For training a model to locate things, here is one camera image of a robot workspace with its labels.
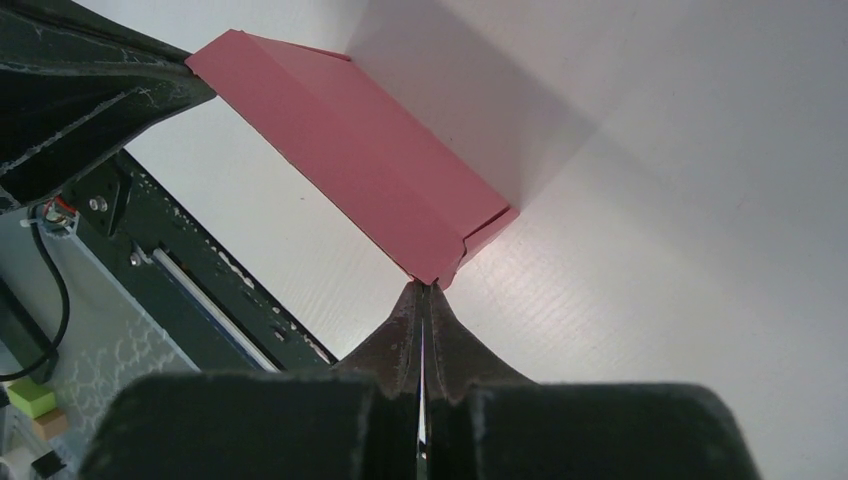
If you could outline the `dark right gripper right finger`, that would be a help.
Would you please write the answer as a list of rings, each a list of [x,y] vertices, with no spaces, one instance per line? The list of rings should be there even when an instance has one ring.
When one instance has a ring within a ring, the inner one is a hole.
[[[474,479],[478,387],[532,385],[457,319],[443,290],[422,287],[422,394],[429,479]]]

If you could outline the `pink cardboard box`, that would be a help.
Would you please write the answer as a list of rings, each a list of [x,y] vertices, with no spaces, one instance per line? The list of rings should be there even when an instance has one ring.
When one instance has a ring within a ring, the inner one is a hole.
[[[346,55],[229,30],[187,66],[425,284],[449,286],[518,216]]]

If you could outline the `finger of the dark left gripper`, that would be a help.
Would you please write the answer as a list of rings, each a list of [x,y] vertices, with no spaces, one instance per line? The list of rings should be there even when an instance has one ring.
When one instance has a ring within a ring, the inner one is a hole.
[[[69,0],[2,0],[1,9],[54,27],[84,33],[179,63],[190,53],[114,22]]]
[[[213,99],[186,60],[2,10],[2,213],[58,195],[151,126]]]

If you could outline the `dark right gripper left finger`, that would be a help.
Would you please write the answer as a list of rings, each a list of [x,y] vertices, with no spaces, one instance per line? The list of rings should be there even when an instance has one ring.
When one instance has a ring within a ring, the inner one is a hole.
[[[361,479],[418,475],[423,284],[405,285],[389,317],[332,369],[362,375],[377,392],[363,421]]]

